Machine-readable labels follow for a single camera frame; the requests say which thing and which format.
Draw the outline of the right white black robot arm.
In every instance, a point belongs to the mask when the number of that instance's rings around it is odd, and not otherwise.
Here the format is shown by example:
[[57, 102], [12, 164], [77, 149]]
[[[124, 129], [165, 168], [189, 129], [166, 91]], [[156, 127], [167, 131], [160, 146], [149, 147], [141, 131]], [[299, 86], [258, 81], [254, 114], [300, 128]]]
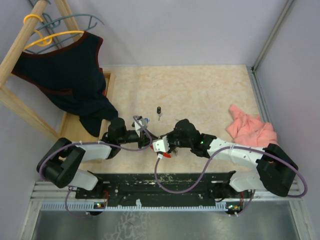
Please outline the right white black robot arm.
[[198, 157], [228, 161], [249, 168], [236, 171], [223, 185], [223, 192], [235, 198], [246, 190], [267, 190], [279, 197], [287, 197], [299, 169], [278, 145], [247, 147], [227, 142], [215, 135], [199, 132], [188, 120], [178, 121], [166, 135], [169, 150], [188, 148]]

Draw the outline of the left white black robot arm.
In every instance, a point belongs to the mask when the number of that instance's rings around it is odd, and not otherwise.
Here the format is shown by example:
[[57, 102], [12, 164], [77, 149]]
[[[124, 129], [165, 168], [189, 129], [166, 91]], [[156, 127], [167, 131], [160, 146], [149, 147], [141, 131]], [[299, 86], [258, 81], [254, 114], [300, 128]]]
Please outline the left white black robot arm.
[[120, 150], [139, 152], [152, 146], [158, 137], [147, 130], [148, 123], [142, 116], [133, 117], [133, 130], [128, 130], [124, 119], [114, 118], [101, 140], [72, 142], [65, 137], [57, 140], [38, 163], [40, 177], [56, 187], [85, 189], [97, 199], [103, 195], [104, 186], [98, 177], [89, 171], [80, 170], [82, 162], [97, 159], [112, 159]]

